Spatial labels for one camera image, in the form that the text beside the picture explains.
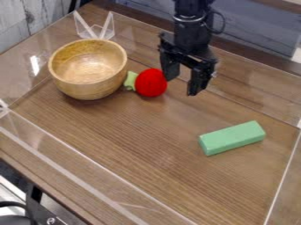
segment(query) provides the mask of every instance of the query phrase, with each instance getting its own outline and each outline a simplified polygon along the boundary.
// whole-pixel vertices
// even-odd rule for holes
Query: green foam block
[[[213,156],[265,139],[267,132],[256,121],[204,134],[200,145],[206,156]]]

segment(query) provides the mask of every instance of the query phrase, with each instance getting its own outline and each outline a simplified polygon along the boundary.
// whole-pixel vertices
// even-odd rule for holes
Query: wooden table
[[[107,15],[95,4],[81,13],[90,24]],[[160,67],[161,29],[114,19],[130,70]],[[299,136],[301,78],[214,48],[220,76],[196,98],[184,70],[160,98],[119,90],[83,102],[39,67],[78,39],[69,16],[0,56],[3,160],[91,224],[263,224]],[[268,138],[205,157],[198,136],[251,120]]]

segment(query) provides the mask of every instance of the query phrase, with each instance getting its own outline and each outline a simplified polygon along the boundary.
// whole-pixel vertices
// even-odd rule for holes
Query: red toy
[[[158,97],[168,90],[168,81],[160,69],[145,70],[135,81],[137,92],[146,97]]]

